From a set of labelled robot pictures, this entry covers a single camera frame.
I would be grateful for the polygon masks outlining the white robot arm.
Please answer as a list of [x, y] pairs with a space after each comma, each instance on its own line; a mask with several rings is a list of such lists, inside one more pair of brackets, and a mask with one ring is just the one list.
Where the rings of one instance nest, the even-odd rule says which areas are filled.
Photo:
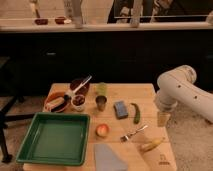
[[196, 71], [189, 65], [162, 73], [154, 100], [159, 111], [170, 113], [181, 102], [213, 124], [213, 94], [195, 86], [196, 79]]

